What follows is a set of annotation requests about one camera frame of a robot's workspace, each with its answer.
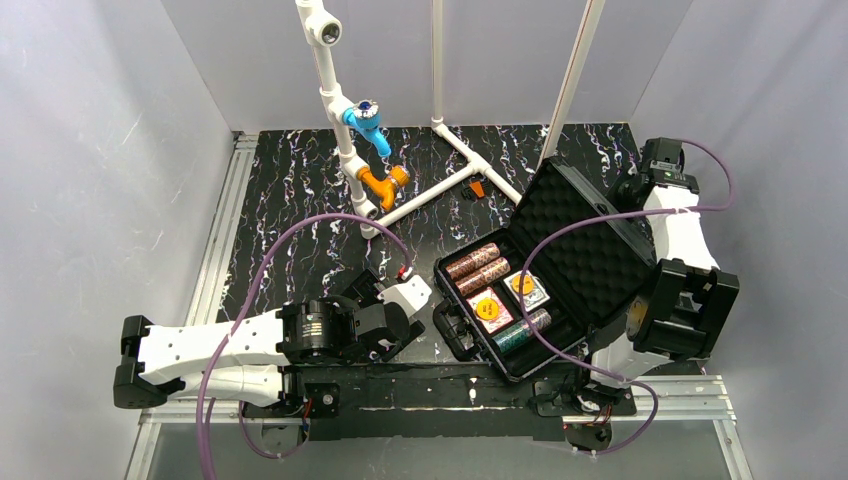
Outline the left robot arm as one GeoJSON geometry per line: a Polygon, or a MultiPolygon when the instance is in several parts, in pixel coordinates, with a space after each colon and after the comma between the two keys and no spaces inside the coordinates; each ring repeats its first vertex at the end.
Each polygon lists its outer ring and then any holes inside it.
{"type": "Polygon", "coordinates": [[[367,270],[340,295],[240,322],[169,327],[129,316],[122,325],[113,403],[126,410],[200,397],[281,404],[303,394],[296,378],[300,367],[394,358],[422,333],[413,317],[431,295],[418,274],[387,285],[367,270]]]}

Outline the yellow dealer button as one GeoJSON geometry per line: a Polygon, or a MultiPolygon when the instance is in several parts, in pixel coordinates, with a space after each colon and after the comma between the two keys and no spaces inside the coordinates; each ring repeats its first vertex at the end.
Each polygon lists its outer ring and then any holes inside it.
{"type": "Polygon", "coordinates": [[[536,281],[530,274],[518,274],[510,280],[512,291],[516,295],[529,296],[536,290],[536,281]]]}
{"type": "Polygon", "coordinates": [[[501,311],[498,302],[491,297],[479,300],[474,309],[476,316],[486,322],[496,320],[501,311]]]}

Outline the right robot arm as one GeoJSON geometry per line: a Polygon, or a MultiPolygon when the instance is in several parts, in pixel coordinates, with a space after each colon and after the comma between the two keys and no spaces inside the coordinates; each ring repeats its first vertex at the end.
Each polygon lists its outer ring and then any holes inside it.
{"type": "Polygon", "coordinates": [[[684,171],[683,141],[651,138],[637,170],[608,194],[623,211],[644,212],[657,266],[630,302],[624,332],[595,352],[592,386],[624,389],[656,367],[707,360],[740,290],[710,253],[697,211],[700,188],[684,171]]]}

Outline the black plastic poker case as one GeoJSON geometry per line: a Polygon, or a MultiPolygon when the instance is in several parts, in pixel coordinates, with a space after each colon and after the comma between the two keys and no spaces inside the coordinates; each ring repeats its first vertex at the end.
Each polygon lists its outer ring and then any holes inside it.
{"type": "Polygon", "coordinates": [[[461,295],[445,267],[484,244],[494,242],[511,272],[523,265],[543,283],[550,300],[543,306],[552,323],[542,336],[559,350],[582,342],[595,329],[615,323],[656,265],[652,243],[627,220],[575,229],[533,249],[556,231],[586,218],[615,213],[615,207],[563,157],[543,161],[510,216],[508,224],[440,257],[434,280],[453,315],[468,325],[474,347],[466,349],[454,332],[443,337],[454,355],[465,361],[476,353],[489,359],[510,382],[520,382],[554,360],[552,351],[535,338],[503,354],[461,295]]]}

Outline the green poker chip stack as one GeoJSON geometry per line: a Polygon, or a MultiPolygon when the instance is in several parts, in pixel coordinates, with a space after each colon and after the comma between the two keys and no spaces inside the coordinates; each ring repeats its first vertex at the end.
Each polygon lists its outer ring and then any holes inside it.
{"type": "Polygon", "coordinates": [[[520,320],[493,337],[498,349],[506,354],[522,346],[533,337],[531,328],[541,331],[552,323],[551,314],[545,309],[539,309],[529,315],[529,320],[520,320]]]}

